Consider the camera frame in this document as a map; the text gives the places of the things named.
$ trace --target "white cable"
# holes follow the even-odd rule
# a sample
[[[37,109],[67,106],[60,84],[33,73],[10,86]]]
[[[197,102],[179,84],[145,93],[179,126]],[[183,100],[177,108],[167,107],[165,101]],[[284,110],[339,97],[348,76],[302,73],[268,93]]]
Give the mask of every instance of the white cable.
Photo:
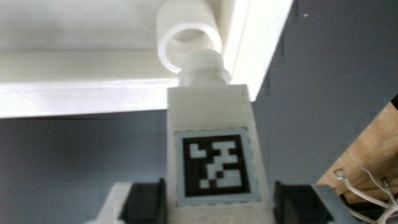
[[[398,206],[396,201],[394,201],[394,196],[392,196],[392,194],[387,192],[387,190],[382,188],[382,186],[378,185],[376,180],[375,180],[375,178],[373,178],[373,175],[371,175],[371,173],[369,173],[369,170],[367,170],[367,169],[364,168],[364,166],[359,164],[359,162],[357,162],[357,160],[353,159],[353,156],[351,156],[351,153],[350,153],[348,150],[346,150],[346,153],[348,153],[348,156],[350,156],[350,158],[351,158],[351,161],[353,161],[357,167],[359,167],[359,168],[362,169],[362,171],[367,173],[367,175],[369,175],[369,179],[371,179],[371,181],[373,181],[376,187],[380,188],[380,190],[382,190],[382,191],[385,192],[385,194],[389,195],[389,198],[391,198],[391,201],[392,201],[394,206]]]

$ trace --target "white cylindrical handle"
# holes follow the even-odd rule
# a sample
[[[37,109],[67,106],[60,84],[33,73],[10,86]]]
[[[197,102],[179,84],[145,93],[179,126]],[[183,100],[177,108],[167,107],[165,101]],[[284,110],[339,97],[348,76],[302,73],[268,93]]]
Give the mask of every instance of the white cylindrical handle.
[[[213,50],[199,50],[186,56],[177,78],[179,86],[220,86],[229,84],[231,77],[224,69],[222,56]]]
[[[179,73],[184,57],[200,49],[222,50],[213,10],[206,0],[167,0],[156,16],[158,58]]]

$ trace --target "gray floor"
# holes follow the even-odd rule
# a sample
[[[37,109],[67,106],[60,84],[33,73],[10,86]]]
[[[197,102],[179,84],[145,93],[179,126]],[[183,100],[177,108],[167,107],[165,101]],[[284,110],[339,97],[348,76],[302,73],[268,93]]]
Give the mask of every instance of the gray floor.
[[[270,186],[318,180],[398,94],[398,2],[298,3],[254,102]],[[165,111],[1,120],[0,145],[0,223],[83,223],[165,175]]]

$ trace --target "white shelf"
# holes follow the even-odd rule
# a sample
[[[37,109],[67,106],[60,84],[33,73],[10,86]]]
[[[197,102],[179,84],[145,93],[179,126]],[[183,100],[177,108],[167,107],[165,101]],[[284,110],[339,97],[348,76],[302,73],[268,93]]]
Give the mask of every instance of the white shelf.
[[[176,74],[156,56],[163,1],[3,0],[0,117],[167,108]],[[291,0],[209,0],[225,68],[256,100]]]

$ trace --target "white surface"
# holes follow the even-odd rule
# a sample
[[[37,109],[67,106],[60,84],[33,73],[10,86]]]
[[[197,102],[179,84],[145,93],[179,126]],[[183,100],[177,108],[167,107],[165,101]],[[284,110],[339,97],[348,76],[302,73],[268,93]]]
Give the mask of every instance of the white surface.
[[[254,100],[291,0],[208,1],[231,82],[248,84]],[[161,2],[0,0],[0,117],[167,108],[176,74],[154,50]]]
[[[179,73],[184,58],[202,50],[220,53],[222,43],[215,14],[206,0],[167,0],[156,17],[158,58]]]
[[[176,132],[247,128],[261,201],[177,207]],[[273,224],[272,202],[245,85],[168,89],[167,207],[172,224]]]

